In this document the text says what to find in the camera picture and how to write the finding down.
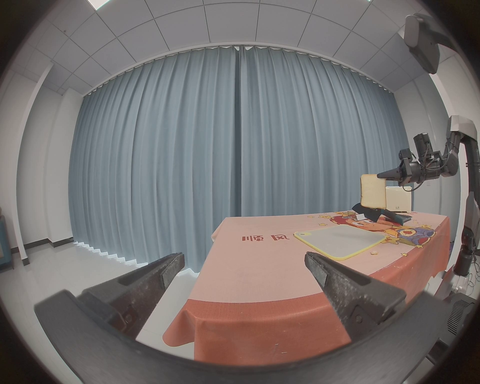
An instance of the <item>cartoon print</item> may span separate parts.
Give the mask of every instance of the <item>cartoon print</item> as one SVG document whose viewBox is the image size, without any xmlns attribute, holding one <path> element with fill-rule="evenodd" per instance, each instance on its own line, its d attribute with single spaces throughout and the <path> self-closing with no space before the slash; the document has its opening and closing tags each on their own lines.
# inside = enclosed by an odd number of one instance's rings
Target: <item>cartoon print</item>
<svg viewBox="0 0 480 384">
<path fill-rule="evenodd" d="M 387 238 L 382 243 L 406 244 L 412 247 L 423 248 L 435 231 L 428 225 L 420 227 L 402 226 L 391 221 L 386 221 L 383 217 L 375 223 L 371 220 L 356 221 L 357 214 L 353 211 L 336 212 L 339 216 L 329 217 L 335 224 L 347 224 L 352 227 L 366 229 L 373 232 L 383 232 Z"/>
</svg>

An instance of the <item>ceiling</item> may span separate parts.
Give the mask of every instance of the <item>ceiling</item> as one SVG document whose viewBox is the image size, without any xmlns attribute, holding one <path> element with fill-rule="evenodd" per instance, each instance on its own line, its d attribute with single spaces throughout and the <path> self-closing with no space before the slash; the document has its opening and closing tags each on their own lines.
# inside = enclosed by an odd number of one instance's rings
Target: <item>ceiling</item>
<svg viewBox="0 0 480 384">
<path fill-rule="evenodd" d="M 416 0 L 58 0 L 11 69 L 63 94 L 89 92 L 135 63 L 210 43 L 298 47 L 359 69 L 391 91 L 423 74 L 397 33 Z M 442 59 L 453 54 L 441 47 Z"/>
</svg>

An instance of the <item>blue curtain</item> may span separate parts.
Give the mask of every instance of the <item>blue curtain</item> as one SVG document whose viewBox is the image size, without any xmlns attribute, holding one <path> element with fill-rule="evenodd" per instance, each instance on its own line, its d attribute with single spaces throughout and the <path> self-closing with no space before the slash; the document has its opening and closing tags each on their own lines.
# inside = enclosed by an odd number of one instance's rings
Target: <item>blue curtain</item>
<svg viewBox="0 0 480 384">
<path fill-rule="evenodd" d="M 350 209 L 408 147 L 393 94 L 331 61 L 242 48 L 240 83 L 242 216 Z"/>
<path fill-rule="evenodd" d="M 75 240 L 198 272 L 227 216 L 350 209 L 360 175 L 408 147 L 394 96 L 330 61 L 206 48 L 126 72 L 84 99 L 72 144 Z"/>
<path fill-rule="evenodd" d="M 85 97 L 69 173 L 73 237 L 125 260 L 184 252 L 199 271 L 235 216 L 234 48 L 165 57 Z"/>
</svg>

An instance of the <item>floor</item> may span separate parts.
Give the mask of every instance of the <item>floor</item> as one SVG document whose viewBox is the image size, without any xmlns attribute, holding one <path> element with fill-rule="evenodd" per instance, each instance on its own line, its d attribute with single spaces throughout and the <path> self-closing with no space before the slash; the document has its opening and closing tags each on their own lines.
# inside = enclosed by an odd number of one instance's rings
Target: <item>floor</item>
<svg viewBox="0 0 480 384">
<path fill-rule="evenodd" d="M 23 266 L 19 254 L 13 257 L 14 269 L 0 273 L 0 299 L 19 333 L 42 363 L 62 383 L 79 384 L 80 380 L 68 368 L 45 336 L 33 305 L 61 289 L 67 289 L 75 296 L 83 289 L 123 275 L 137 265 L 125 262 L 78 244 L 66 244 L 52 248 L 49 244 L 27 251 L 30 264 Z M 471 287 L 467 294 L 478 298 L 480 294 L 480 272 L 478 265 L 472 265 Z M 432 279 L 426 287 L 435 292 L 438 279 Z M 137 337 L 137 341 L 152 348 L 174 355 L 193 359 L 193 343 L 169 347 L 162 335 L 173 318 L 186 302 L 196 274 L 191 270 L 180 272 L 172 281 L 152 315 Z M 415 384 L 430 369 L 432 364 L 426 359 L 412 373 L 404 384 Z"/>
</svg>

